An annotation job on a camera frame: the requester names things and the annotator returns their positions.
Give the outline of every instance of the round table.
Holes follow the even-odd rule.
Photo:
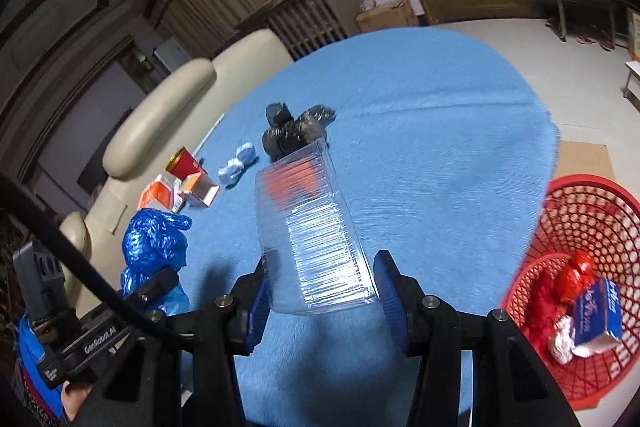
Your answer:
[[[294,116],[335,109],[328,143],[337,183],[369,262],[400,271],[459,311],[496,307],[526,250],[558,131],[523,78],[491,48],[455,32],[363,34],[302,58],[232,108],[200,151],[210,174],[252,141],[258,161],[210,208],[187,208],[180,281],[201,309],[260,258],[255,173],[271,102]],[[236,357],[249,420],[270,426],[404,425],[418,360],[405,359],[378,304],[298,317],[272,313],[251,357]],[[463,359],[461,410],[472,400]],[[212,415],[215,415],[212,404]]]

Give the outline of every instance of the bolt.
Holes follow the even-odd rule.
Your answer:
[[[164,317],[164,312],[161,310],[151,310],[148,313],[148,317],[151,322],[158,322],[162,317]]]
[[[426,295],[422,298],[422,305],[429,310],[434,310],[440,305],[440,299],[433,295]]]
[[[494,319],[497,320],[498,322],[506,322],[507,320],[509,320],[509,314],[507,313],[507,310],[498,308],[493,310],[491,314],[494,316]]]
[[[221,295],[220,297],[216,297],[216,299],[213,301],[213,304],[215,304],[218,308],[227,308],[228,306],[231,306],[233,301],[234,298],[231,295]]]

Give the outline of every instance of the laundry basket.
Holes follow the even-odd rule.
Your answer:
[[[640,345],[640,204],[618,184],[588,174],[551,182],[529,251],[504,300],[520,327],[531,283],[541,270],[558,274],[571,255],[593,255],[596,276],[618,284],[622,306],[622,342],[588,359],[560,365],[544,362],[574,410],[596,407],[636,362]]]

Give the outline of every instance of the blue and white carton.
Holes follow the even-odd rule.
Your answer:
[[[618,345],[622,337],[622,311],[618,286],[598,279],[582,293],[574,306],[575,347],[584,359]]]

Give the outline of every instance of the red paper cup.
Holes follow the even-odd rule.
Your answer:
[[[180,147],[178,152],[171,156],[165,169],[181,181],[184,181],[189,174],[195,174],[196,172],[207,173],[185,147]]]

